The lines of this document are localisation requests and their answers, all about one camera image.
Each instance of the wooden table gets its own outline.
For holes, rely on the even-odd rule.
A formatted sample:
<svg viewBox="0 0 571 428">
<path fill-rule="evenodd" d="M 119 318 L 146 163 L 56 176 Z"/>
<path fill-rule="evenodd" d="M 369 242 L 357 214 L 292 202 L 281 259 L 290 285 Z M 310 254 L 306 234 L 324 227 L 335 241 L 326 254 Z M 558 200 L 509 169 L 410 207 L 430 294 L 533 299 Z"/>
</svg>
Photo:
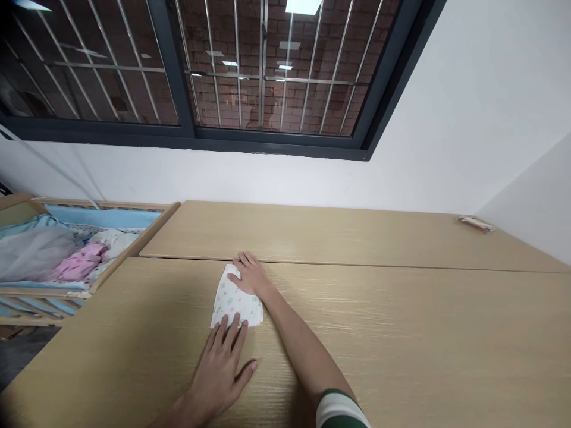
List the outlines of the wooden table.
<svg viewBox="0 0 571 428">
<path fill-rule="evenodd" d="M 146 257 L 571 272 L 497 230 L 448 214 L 186 201 L 142 250 Z"/>
<path fill-rule="evenodd" d="M 148 424 L 189 385 L 224 265 L 126 260 L 4 392 L 22 426 Z M 373 426 L 569 427 L 570 275 L 266 269 Z M 307 403 L 267 313 L 250 330 L 252 357 L 251 384 L 211 426 L 302 426 Z"/>
</svg>

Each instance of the forearm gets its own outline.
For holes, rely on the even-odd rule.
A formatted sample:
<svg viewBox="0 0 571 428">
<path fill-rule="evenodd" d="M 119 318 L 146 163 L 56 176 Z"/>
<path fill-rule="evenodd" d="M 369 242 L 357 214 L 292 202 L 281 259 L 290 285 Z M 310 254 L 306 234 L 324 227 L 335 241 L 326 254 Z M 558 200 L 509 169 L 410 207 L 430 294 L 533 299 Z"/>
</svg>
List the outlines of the forearm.
<svg viewBox="0 0 571 428">
<path fill-rule="evenodd" d="M 317 406 L 327 389 L 335 388 L 356 400 L 345 376 L 309 326 L 273 285 L 260 291 L 260 298 L 272 316 L 291 364 Z"/>
</svg>

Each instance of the pink clothing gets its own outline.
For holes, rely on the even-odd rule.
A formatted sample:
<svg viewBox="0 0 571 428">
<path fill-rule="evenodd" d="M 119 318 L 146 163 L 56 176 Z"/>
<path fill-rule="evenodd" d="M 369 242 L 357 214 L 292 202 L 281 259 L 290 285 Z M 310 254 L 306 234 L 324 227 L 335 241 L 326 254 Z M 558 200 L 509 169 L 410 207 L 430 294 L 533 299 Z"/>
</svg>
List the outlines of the pink clothing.
<svg viewBox="0 0 571 428">
<path fill-rule="evenodd" d="M 52 281 L 82 281 L 101 262 L 101 255 L 107 251 L 102 244 L 89 243 L 72 254 L 55 268 Z"/>
</svg>

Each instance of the wooden crib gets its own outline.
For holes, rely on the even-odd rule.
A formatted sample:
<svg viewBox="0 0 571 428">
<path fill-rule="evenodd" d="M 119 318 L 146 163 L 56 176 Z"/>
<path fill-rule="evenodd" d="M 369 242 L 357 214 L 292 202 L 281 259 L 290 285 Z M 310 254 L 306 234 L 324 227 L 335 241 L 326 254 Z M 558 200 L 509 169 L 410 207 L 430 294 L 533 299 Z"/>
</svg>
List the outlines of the wooden crib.
<svg viewBox="0 0 571 428">
<path fill-rule="evenodd" d="M 40 214 L 49 214 L 45 204 L 95 209 L 84 200 L 34 198 L 29 193 L 17 193 L 0 198 L 0 227 L 22 223 Z M 126 258 L 138 256 L 141 249 L 180 207 L 180 202 L 165 205 L 97 201 L 97 204 L 103 210 L 142 210 L 161 212 L 161 214 L 105 269 L 88 290 L 0 287 L 0 309 L 4 314 L 0 315 L 0 325 L 62 325 L 103 285 Z"/>
</svg>

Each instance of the dark window frame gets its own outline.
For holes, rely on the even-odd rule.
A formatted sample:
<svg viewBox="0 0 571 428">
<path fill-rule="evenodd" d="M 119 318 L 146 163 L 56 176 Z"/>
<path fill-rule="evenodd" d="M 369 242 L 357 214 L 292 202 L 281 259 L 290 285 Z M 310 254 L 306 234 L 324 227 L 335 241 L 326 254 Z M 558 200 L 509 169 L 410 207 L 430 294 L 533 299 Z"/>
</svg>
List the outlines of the dark window frame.
<svg viewBox="0 0 571 428">
<path fill-rule="evenodd" d="M 130 124 L 12 116 L 0 102 L 0 122 L 24 140 L 217 152 L 273 153 L 369 161 L 446 0 L 403 0 L 389 32 L 351 137 L 197 127 L 177 46 L 170 0 L 149 0 L 149 12 L 179 125 Z"/>
</svg>

